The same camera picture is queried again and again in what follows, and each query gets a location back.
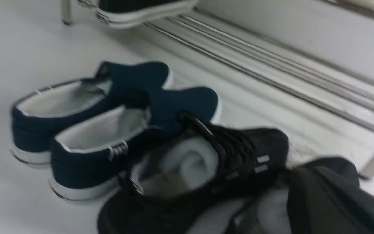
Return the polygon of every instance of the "white wall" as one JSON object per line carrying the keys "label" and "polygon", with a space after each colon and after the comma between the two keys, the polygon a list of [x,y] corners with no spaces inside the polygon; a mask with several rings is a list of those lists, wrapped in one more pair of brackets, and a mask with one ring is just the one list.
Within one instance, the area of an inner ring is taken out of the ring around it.
{"label": "white wall", "polygon": [[319,0],[202,0],[199,8],[374,79],[374,19]]}

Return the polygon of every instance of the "black sneaker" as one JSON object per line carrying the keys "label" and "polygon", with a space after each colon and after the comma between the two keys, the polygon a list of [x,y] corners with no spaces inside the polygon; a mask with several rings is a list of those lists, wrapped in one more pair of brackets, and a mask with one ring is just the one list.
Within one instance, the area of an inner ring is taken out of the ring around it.
{"label": "black sneaker", "polygon": [[179,15],[199,0],[100,0],[97,18],[113,28],[131,28],[144,22]]}
{"label": "black sneaker", "polygon": [[100,234],[187,232],[220,201],[264,191],[285,168],[288,138],[277,129],[227,129],[182,114],[184,134],[154,147],[120,178],[102,208]]}

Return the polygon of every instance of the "shoe insole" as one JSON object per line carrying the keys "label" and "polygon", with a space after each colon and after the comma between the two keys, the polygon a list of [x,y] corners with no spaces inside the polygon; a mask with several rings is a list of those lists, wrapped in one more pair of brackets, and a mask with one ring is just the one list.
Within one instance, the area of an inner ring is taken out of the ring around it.
{"label": "shoe insole", "polygon": [[146,112],[142,109],[112,110],[95,117],[74,130],[67,139],[58,139],[70,150],[105,148],[127,140],[144,129]]}
{"label": "shoe insole", "polygon": [[27,116],[62,117],[84,111],[105,97],[102,92],[88,92],[80,82],[48,89],[17,105]]}

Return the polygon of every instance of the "sneaker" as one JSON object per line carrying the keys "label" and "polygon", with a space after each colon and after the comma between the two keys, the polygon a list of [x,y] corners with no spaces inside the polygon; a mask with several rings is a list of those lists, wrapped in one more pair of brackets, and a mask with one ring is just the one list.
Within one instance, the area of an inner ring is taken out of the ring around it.
{"label": "sneaker", "polygon": [[122,105],[130,88],[172,86],[170,68],[161,62],[139,65],[101,63],[94,78],[39,89],[11,109],[12,155],[30,166],[50,163],[49,145],[64,129]]}
{"label": "sneaker", "polygon": [[186,233],[208,207],[264,191],[285,167],[288,138],[279,130],[227,129],[190,114],[179,119],[190,130],[118,177],[122,190],[101,209],[99,234]]}
{"label": "sneaker", "polygon": [[96,17],[113,28],[131,28],[144,22],[179,15],[199,0],[100,0]]}
{"label": "sneaker", "polygon": [[61,198],[85,202],[116,188],[115,175],[150,145],[178,135],[181,111],[217,123],[221,102],[209,88],[135,91],[124,106],[73,126],[55,137],[50,186]]}

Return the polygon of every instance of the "white rubber sole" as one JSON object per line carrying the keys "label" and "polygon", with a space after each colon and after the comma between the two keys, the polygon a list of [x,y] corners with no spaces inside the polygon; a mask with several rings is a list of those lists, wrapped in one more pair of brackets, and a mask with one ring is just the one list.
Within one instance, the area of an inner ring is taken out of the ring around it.
{"label": "white rubber sole", "polygon": [[172,72],[171,68],[169,69],[167,79],[165,80],[164,84],[162,85],[162,89],[171,89],[172,85],[174,84],[174,73]]}
{"label": "white rubber sole", "polygon": [[220,123],[220,120],[221,120],[221,114],[223,112],[223,103],[221,101],[221,98],[220,96],[217,95],[217,107],[216,107],[216,110],[214,111],[214,114],[213,114],[213,117],[212,119],[210,120],[210,122],[212,124],[219,124]]}
{"label": "white rubber sole", "polygon": [[109,180],[103,182],[100,185],[96,185],[91,188],[67,188],[60,185],[54,179],[53,175],[49,179],[49,185],[52,191],[61,199],[71,203],[86,203],[96,200],[109,193],[110,191],[119,188],[119,183],[116,177],[112,177]]}
{"label": "white rubber sole", "polygon": [[45,151],[41,153],[31,153],[20,150],[13,146],[10,150],[11,154],[20,162],[33,168],[46,168],[50,166],[51,153]]}
{"label": "white rubber sole", "polygon": [[189,12],[196,6],[199,0],[184,0],[175,3],[168,3],[162,6],[154,6],[143,10],[129,13],[110,13],[98,9],[96,18],[103,24],[112,28],[125,29],[132,28],[144,22],[155,19],[180,15]]}

